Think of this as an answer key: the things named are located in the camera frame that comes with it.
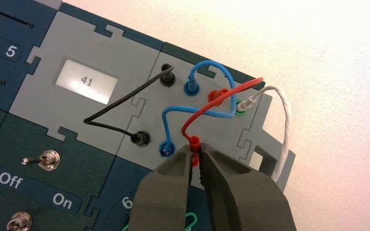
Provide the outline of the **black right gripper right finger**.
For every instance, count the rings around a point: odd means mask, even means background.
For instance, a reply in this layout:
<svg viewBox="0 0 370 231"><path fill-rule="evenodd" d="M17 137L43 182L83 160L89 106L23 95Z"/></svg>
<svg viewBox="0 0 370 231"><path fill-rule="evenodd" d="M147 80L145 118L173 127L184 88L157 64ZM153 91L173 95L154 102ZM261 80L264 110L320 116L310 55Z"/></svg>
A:
<svg viewBox="0 0 370 231"><path fill-rule="evenodd" d="M206 143L201 145L200 174L212 230L295 230L289 202L270 176Z"/></svg>

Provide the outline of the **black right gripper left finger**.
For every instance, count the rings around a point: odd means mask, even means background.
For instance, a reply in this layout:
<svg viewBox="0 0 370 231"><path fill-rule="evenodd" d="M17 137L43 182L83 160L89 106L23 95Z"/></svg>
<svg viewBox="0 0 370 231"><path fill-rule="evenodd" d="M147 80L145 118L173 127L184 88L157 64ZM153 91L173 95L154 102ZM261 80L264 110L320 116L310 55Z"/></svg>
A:
<svg viewBox="0 0 370 231"><path fill-rule="evenodd" d="M184 145L140 182L130 212L131 231L182 231L192 180L192 152Z"/></svg>

